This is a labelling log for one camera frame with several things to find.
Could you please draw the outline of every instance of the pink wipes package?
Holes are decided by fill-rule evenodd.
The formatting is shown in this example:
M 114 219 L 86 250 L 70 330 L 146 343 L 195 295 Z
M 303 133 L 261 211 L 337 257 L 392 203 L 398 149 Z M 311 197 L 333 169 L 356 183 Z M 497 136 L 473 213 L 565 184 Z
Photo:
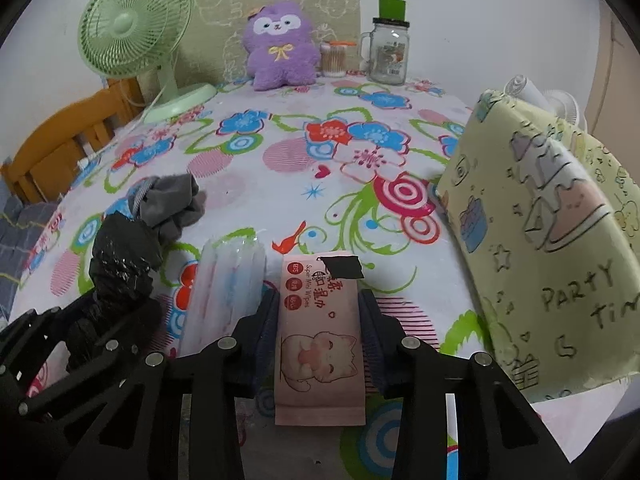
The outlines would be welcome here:
M 366 423 L 357 284 L 332 278 L 317 259 L 348 254 L 284 257 L 274 378 L 278 425 Z

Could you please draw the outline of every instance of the fan base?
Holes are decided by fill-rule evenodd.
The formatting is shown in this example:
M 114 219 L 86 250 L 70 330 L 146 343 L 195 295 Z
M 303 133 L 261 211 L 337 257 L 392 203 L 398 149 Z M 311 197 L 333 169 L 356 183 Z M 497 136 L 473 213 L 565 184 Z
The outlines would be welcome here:
M 218 90 L 209 83 L 197 83 L 185 88 L 180 88 L 180 95 L 165 103 L 155 104 L 145 113 L 145 123 L 159 123 L 191 110 L 214 97 Z

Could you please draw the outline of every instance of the chair backrest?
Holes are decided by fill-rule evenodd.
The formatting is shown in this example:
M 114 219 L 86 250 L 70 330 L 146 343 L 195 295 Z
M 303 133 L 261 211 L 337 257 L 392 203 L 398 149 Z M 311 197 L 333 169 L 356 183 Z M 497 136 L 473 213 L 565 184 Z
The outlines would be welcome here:
M 79 173 L 78 161 L 86 156 L 78 137 L 83 135 L 94 151 L 106 146 L 113 137 L 108 119 L 116 116 L 126 124 L 140 111 L 129 102 L 131 97 L 142 100 L 138 83 L 123 80 L 47 119 L 24 141 L 14 160 L 2 166 L 9 190 L 26 202 L 57 200 L 68 191 Z

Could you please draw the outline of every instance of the table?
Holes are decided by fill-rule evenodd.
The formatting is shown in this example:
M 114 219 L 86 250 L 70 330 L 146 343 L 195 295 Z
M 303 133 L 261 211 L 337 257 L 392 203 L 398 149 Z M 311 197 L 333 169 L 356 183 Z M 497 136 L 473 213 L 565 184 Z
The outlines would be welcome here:
M 440 351 L 468 357 L 484 348 L 486 335 L 433 191 L 470 114 L 426 80 L 391 88 L 349 75 L 267 92 L 231 83 L 180 117 L 126 126 L 81 173 L 44 230 L 12 319 L 28 308 L 67 305 L 91 288 L 91 248 L 104 216 L 130 216 L 127 197 L 142 179 L 188 171 L 206 194 L 206 212 L 164 248 L 154 297 L 167 316 L 155 349 L 175 356 L 204 243 L 257 237 L 268 248 L 265 287 L 279 283 L 283 254 L 353 251 L 364 266 L 362 285 L 373 289 L 385 313 Z M 65 349 L 57 348 L 31 394 L 60 377 L 64 360 Z M 624 389 L 614 383 L 604 394 L 600 388 L 596 396 L 542 403 L 539 412 L 570 459 Z M 283 464 L 286 478 L 388 477 L 401 404 L 383 400 L 370 385 L 367 391 L 364 428 L 275 427 L 268 386 L 255 400 L 238 400 L 247 478 L 285 478 Z M 450 424 L 451 478 L 456 450 Z

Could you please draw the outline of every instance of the fan stand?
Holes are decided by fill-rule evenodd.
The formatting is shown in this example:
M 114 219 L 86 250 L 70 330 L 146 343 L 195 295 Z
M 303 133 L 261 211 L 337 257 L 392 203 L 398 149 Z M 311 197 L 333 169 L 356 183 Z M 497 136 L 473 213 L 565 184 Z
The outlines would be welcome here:
M 175 82 L 174 66 L 170 57 L 160 65 L 158 80 L 160 88 L 164 91 L 158 102 L 144 112 L 145 123 L 159 123 L 182 115 L 218 93 L 215 86 L 209 83 L 196 83 L 179 89 Z

